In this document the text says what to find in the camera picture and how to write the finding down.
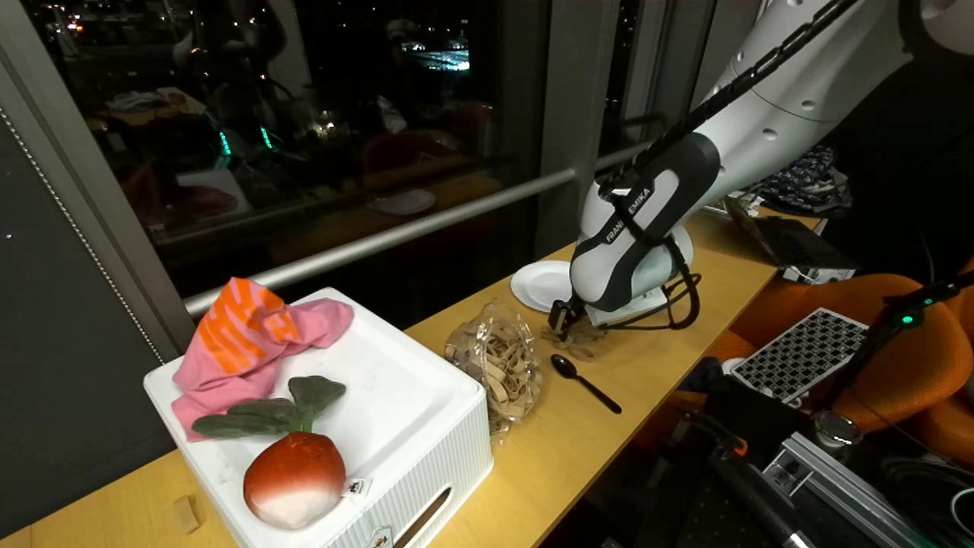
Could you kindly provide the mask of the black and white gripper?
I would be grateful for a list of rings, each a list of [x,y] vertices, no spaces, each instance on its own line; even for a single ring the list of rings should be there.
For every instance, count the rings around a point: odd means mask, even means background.
[[[557,339],[587,326],[623,326],[667,304],[662,282],[694,258],[681,220],[718,176],[718,150],[691,133],[661,155],[642,155],[584,198],[581,238],[570,262],[572,297],[557,297]]]

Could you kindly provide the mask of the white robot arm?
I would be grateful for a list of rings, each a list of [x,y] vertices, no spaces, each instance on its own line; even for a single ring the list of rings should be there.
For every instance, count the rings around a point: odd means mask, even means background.
[[[971,58],[974,0],[774,0],[714,87],[587,186],[551,332],[662,310],[667,282],[691,282],[691,212],[790,163],[907,62],[967,69]]]

